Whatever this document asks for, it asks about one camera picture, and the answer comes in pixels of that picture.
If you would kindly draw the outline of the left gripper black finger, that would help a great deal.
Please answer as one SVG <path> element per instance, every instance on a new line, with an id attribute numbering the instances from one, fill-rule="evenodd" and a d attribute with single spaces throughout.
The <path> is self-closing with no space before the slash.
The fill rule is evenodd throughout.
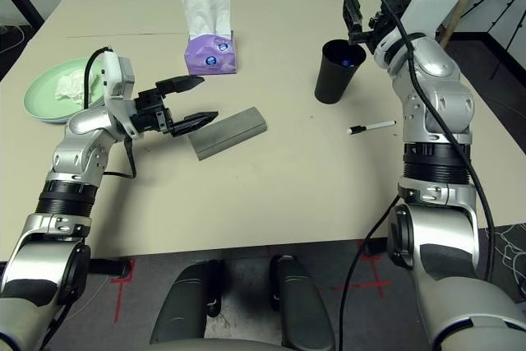
<path id="1" fill-rule="evenodd" d="M 176 76 L 166 80 L 157 81 L 155 86 L 160 94 L 169 95 L 172 93 L 182 93 L 192 90 L 204 81 L 205 79 L 202 76 Z"/>
<path id="2" fill-rule="evenodd" d="M 182 121 L 175 122 L 170 127 L 170 134 L 173 137 L 184 136 L 188 133 L 197 131 L 208 125 L 218 117 L 219 113 L 214 112 L 199 112 L 186 116 Z"/>

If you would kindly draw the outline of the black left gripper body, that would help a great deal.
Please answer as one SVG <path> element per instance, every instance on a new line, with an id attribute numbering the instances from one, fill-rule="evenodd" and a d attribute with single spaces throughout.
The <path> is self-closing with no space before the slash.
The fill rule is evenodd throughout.
<path id="1" fill-rule="evenodd" d="M 164 95 L 157 88 L 140 92 L 134 104 L 133 126 L 138 132 L 168 133 L 169 111 L 164 106 Z"/>

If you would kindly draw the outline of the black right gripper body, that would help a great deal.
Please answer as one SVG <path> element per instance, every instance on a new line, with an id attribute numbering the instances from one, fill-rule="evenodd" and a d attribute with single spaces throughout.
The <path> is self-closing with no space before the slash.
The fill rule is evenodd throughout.
<path id="1" fill-rule="evenodd" d="M 369 52 L 374 53 L 396 24 L 390 16 L 377 13 L 369 20 L 369 27 L 370 30 L 364 30 L 361 19 L 353 21 L 350 28 L 350 44 L 365 44 Z"/>

